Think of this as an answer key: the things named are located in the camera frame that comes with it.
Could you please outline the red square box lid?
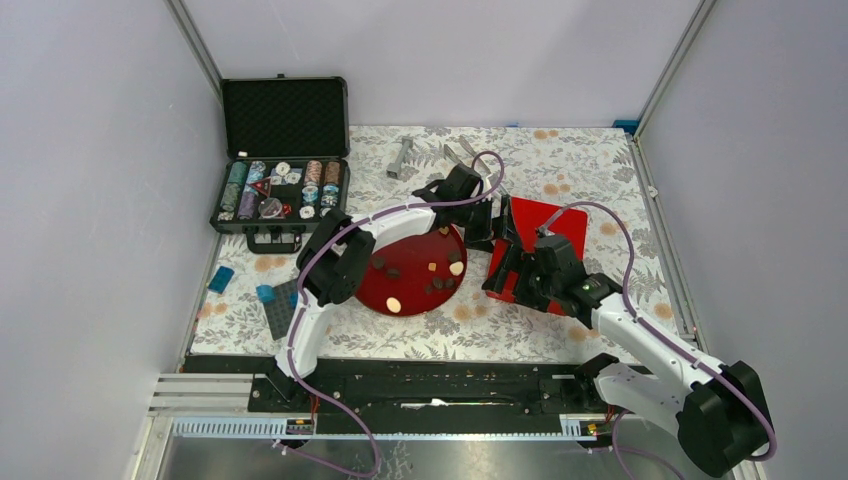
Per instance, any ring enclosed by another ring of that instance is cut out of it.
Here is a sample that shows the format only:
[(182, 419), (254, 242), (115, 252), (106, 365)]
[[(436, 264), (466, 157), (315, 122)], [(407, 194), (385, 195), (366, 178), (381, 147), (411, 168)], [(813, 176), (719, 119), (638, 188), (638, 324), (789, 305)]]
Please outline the red square box lid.
[(588, 214), (519, 197), (493, 221), (494, 251), (482, 290), (491, 298), (581, 321), (589, 307), (578, 288)]

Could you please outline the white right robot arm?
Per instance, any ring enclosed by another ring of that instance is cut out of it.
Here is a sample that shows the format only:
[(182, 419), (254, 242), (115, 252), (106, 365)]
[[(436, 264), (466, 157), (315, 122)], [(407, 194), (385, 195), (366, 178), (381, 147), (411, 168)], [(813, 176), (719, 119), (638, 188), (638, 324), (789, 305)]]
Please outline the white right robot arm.
[(588, 273), (566, 237), (542, 236), (530, 252), (509, 246), (482, 287), (500, 293), (510, 278), (516, 304), (538, 311), (557, 304), (648, 369), (641, 374), (608, 354), (587, 361), (573, 386), (583, 410), (612, 404), (641, 416), (675, 436), (690, 461), (712, 477), (775, 453), (758, 374), (742, 361), (728, 365), (669, 335), (616, 281)]

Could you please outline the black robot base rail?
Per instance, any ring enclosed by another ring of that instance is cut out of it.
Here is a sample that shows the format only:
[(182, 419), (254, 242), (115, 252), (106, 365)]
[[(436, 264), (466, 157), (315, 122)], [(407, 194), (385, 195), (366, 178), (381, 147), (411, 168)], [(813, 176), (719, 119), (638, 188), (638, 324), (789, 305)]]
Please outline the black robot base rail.
[(321, 359), (300, 386), (271, 357), (192, 355), (184, 374), (246, 374), (251, 413), (303, 414), (320, 434), (376, 435), (559, 432), (562, 415), (602, 423), (617, 408), (583, 383), (576, 364)]

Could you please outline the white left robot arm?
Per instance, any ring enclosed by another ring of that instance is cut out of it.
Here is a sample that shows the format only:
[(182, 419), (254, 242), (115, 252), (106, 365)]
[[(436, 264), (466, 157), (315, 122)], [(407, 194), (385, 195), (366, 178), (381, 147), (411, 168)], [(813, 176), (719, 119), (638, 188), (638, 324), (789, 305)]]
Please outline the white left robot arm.
[(469, 228), (475, 221), (488, 223), (493, 195), (506, 169), (503, 159), (492, 180), (485, 180), (472, 165), (456, 165), (444, 179), (413, 191), (403, 202), (375, 213), (351, 216), (331, 209), (312, 233), (297, 259), (297, 303), (275, 356), (279, 376), (272, 398), (288, 411), (309, 401), (305, 377), (317, 367), (320, 344), (331, 312), (359, 290), (372, 254), (406, 238), (424, 235), (452, 224)]

